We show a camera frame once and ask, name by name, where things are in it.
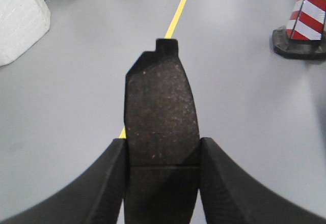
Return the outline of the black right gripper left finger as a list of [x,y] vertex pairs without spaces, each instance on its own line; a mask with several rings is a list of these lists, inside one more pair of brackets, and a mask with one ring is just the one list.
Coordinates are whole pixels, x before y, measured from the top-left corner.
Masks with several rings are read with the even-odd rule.
[[127,172],[126,142],[114,139],[78,178],[3,223],[117,223]]

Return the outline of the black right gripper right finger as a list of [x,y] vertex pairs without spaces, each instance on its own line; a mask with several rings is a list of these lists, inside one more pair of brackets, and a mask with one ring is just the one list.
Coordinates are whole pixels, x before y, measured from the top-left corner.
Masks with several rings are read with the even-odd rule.
[[251,177],[211,138],[201,138],[200,195],[207,223],[325,223]]

